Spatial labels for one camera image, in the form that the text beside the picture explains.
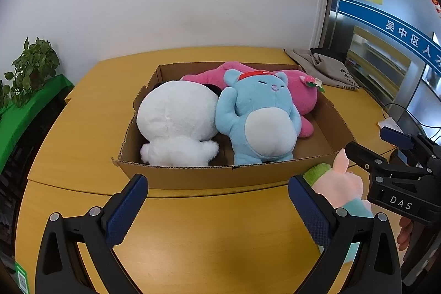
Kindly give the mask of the person right hand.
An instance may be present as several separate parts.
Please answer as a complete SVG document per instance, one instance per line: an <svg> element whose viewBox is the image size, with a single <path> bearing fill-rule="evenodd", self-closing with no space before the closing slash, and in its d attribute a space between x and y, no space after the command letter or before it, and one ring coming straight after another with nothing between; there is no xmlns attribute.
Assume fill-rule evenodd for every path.
<svg viewBox="0 0 441 294"><path fill-rule="evenodd" d="M397 236L396 242L398 244L398 250L402 252L407 249L410 244L410 236L413 230L413 221L402 217L399 221L400 233Z"/></svg>

